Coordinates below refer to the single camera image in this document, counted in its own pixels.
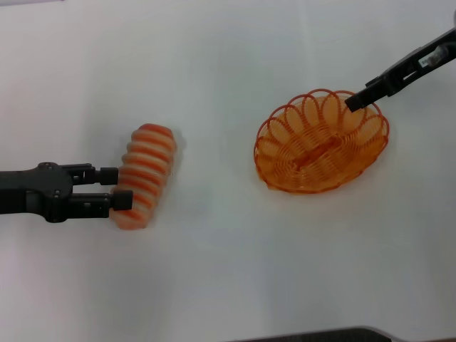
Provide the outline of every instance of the orange and white striped object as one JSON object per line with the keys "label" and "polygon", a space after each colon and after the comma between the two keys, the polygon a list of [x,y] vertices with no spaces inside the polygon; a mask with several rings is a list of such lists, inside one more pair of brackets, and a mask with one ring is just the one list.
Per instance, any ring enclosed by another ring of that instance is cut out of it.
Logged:
{"label": "orange and white striped object", "polygon": [[172,131],[151,123],[133,132],[131,140],[122,156],[123,166],[113,191],[132,190],[133,208],[110,213],[124,230],[146,228],[171,173],[176,150]]}

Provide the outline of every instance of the robotic arm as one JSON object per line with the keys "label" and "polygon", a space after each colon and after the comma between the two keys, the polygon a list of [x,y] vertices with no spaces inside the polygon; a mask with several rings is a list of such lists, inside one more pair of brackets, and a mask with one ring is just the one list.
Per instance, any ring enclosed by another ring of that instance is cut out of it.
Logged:
{"label": "robotic arm", "polygon": [[57,165],[42,162],[27,171],[0,172],[0,214],[30,212],[48,222],[109,217],[109,209],[132,208],[133,192],[73,194],[74,185],[115,185],[118,169],[96,170],[91,164]]}
{"label": "robotic arm", "polygon": [[346,100],[352,112],[365,108],[385,96],[393,96],[417,79],[456,58],[456,28],[416,49],[391,66],[363,89]]}

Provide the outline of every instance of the oval basket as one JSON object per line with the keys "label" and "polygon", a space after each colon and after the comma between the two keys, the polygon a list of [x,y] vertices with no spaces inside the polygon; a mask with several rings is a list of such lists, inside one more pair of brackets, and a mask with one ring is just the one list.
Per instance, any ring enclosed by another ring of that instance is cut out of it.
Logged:
{"label": "oval basket", "polygon": [[390,126],[373,104],[352,113],[349,91],[316,89],[277,108],[258,130],[254,161],[271,189],[317,194],[340,187],[371,165]]}

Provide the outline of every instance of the white table surface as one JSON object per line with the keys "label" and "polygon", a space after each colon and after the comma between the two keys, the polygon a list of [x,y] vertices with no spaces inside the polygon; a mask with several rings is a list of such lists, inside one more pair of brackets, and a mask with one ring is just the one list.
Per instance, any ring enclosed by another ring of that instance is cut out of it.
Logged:
{"label": "white table surface", "polygon": [[390,144],[339,190],[272,192],[252,160],[273,109],[314,88],[360,90],[450,29],[455,7],[1,8],[0,170],[118,166],[146,122],[175,129],[183,158],[141,232],[108,219],[1,216],[0,340],[219,342],[354,326],[456,337],[456,63],[378,102]]}

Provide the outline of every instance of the woven basket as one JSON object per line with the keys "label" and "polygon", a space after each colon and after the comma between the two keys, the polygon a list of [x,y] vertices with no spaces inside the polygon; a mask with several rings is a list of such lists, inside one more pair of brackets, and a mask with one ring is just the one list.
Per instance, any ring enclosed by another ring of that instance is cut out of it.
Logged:
{"label": "woven basket", "polygon": [[353,93],[316,89],[277,108],[258,130],[254,161],[271,189],[317,194],[340,187],[371,165],[388,144],[380,108],[352,113]]}

